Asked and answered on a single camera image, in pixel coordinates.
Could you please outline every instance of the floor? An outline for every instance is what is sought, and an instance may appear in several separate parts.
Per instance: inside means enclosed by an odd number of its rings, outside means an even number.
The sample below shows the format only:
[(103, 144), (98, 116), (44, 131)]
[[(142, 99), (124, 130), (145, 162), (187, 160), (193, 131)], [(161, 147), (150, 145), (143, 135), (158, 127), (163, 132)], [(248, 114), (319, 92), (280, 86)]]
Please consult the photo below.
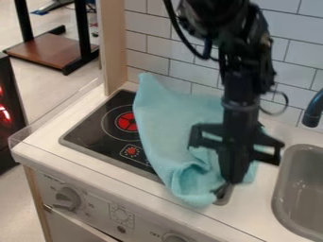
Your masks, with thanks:
[[(47, 0), (27, 0), (29, 10)], [(19, 43), (22, 38), (13, 1), (0, 0), (0, 50)], [(66, 25), (66, 36), (77, 39), (73, 5), (44, 16), (30, 15), (34, 34)], [(96, 23), (95, 14), (89, 22)], [(92, 37), (92, 43), (98, 38)], [(99, 77), (98, 60), (94, 60), (68, 77), (62, 73), (22, 60), (11, 60), (29, 124), (35, 122), (81, 87)], [(43, 242), (43, 233), (21, 166), (0, 176), (0, 241)]]

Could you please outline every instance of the light blue cloth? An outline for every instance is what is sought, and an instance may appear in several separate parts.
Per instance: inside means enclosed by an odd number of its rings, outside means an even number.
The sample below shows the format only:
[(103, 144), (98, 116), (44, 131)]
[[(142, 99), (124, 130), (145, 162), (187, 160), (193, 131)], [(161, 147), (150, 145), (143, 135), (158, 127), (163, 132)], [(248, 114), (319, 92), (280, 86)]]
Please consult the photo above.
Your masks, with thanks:
[[(222, 122), (220, 98), (175, 93), (151, 74), (141, 74), (133, 110), (145, 154), (164, 184), (195, 207), (214, 203), (212, 191), (224, 184), (217, 154), (187, 146), (193, 125)], [(256, 167), (253, 163), (246, 182), (254, 180)]]

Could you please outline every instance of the white tile wall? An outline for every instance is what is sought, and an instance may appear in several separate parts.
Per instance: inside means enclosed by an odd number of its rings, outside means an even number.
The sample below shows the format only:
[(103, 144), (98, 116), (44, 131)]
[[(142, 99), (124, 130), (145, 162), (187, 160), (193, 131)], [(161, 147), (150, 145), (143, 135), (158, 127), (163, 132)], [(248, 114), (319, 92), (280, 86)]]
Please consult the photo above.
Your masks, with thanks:
[(216, 87), (219, 72), (217, 70), (171, 60), (169, 76), (189, 80), (198, 84)]
[[(264, 100), (262, 101), (261, 105), (262, 105), (262, 108), (264, 108), (269, 112), (280, 112), (284, 108), (284, 105), (282, 104), (273, 103), (273, 102), (264, 101)], [(300, 109), (288, 107), (288, 109), (282, 115), (271, 116), (271, 115), (265, 114), (264, 112), (260, 112), (260, 117), (275, 120), (284, 124), (296, 126), (298, 124), (300, 113), (301, 113)]]
[[(162, 0), (125, 0), (128, 79), (151, 72), (167, 88), (193, 94), (222, 95), (219, 66), (195, 58), (171, 27)], [(173, 0), (175, 8), (179, 0)], [(264, 9), (274, 39), (273, 60), (277, 89), (289, 95), (289, 109), (281, 116), (263, 117), (294, 125), (315, 93), (323, 88), (323, 0), (253, 0)], [(203, 50), (203, 41), (188, 40)], [(279, 95), (262, 96), (262, 105), (283, 108)]]
[(132, 82), (137, 82), (139, 83), (139, 75), (141, 73), (145, 73), (145, 71), (133, 67), (128, 67), (127, 68), (127, 79)]
[(323, 17), (323, 1), (322, 0), (302, 0), (299, 13)]
[(167, 75), (169, 68), (169, 59), (128, 50), (127, 64), (131, 67)]
[(288, 46), (288, 40), (274, 37), (274, 46), (273, 46), (273, 60), (276, 61), (284, 61), (287, 46)]
[(146, 51), (146, 35), (127, 31), (127, 48)]
[[(198, 38), (189, 35), (183, 28), (181, 30), (183, 31), (186, 39), (190, 43), (204, 45), (204, 42), (202, 40), (199, 40)], [(172, 39), (176, 40), (176, 41), (180, 41), (179, 35), (178, 35), (178, 33), (176, 32), (176, 30), (173, 27), (172, 27)]]
[(184, 43), (148, 36), (148, 53), (193, 63), (194, 55)]
[[(174, 8), (179, 5), (179, 0), (172, 0)], [(153, 15), (168, 17), (167, 10), (162, 0), (147, 0), (147, 12)]]
[(278, 83), (288, 84), (292, 86), (310, 88), (315, 69), (303, 67), (299, 65), (274, 61), (274, 68), (276, 70)]
[(158, 75), (154, 74), (155, 78), (161, 82), (166, 88), (177, 91), (179, 93), (185, 93), (185, 94), (190, 94), (191, 93), (191, 88), (192, 88), (192, 83), (181, 80), (181, 79), (176, 79), (176, 78), (170, 78), (167, 76), (163, 75)]
[(164, 38), (170, 38), (171, 34), (169, 19), (131, 11), (126, 11), (126, 28), (127, 30)]
[(323, 69), (323, 45), (291, 41), (286, 61)]
[[(288, 95), (290, 106), (300, 109), (306, 109), (307, 105), (315, 95), (314, 91), (286, 86), (282, 84), (278, 85), (277, 90), (285, 92)], [(275, 95), (274, 101), (279, 102), (281, 104), (285, 103), (281, 95)]]
[(317, 71), (312, 90), (320, 91), (323, 88), (323, 71)]
[(298, 12), (300, 0), (251, 0), (262, 9), (271, 9), (286, 12)]
[(125, 9), (126, 10), (132, 10), (132, 11), (140, 11), (145, 12), (146, 0), (125, 0)]
[(265, 10), (271, 34), (310, 43), (323, 43), (323, 19)]

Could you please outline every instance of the white countertop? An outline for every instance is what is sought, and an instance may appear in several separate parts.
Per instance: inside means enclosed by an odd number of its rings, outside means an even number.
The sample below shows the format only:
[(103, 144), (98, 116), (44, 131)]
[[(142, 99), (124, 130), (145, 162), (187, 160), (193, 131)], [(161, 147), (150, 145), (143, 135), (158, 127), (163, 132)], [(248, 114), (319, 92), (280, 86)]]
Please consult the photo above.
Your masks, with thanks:
[[(128, 82), (123, 88), (136, 90), (137, 84)], [(260, 164), (255, 182), (237, 185), (228, 205), (212, 205), (197, 210), (176, 199), (157, 182), (59, 144), (63, 133), (106, 100), (103, 87), (95, 88), (17, 145), (13, 153), (24, 159), (16, 160), (43, 171), (63, 173), (102, 191), (109, 190), (116, 196), (209, 237), (237, 242), (309, 241), (285, 229), (271, 211), (272, 194), (279, 173), (275, 166)], [(271, 120), (262, 119), (261, 122), (270, 135), (283, 140), (287, 147), (295, 144), (323, 147), (323, 135), (320, 133)]]

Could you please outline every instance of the stove knob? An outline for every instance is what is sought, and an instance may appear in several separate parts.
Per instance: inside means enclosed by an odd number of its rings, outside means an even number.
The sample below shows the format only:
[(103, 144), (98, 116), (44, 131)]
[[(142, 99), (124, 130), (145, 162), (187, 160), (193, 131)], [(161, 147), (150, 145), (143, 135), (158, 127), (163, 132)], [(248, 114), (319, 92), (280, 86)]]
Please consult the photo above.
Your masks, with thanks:
[(172, 235), (166, 236), (162, 242), (188, 242), (188, 241), (178, 235), (172, 234)]
[(70, 187), (62, 187), (55, 196), (54, 207), (74, 212), (82, 203), (79, 194)]
[(117, 211), (115, 211), (115, 215), (121, 221), (125, 221), (128, 219), (128, 215), (126, 211), (122, 209), (118, 209)]

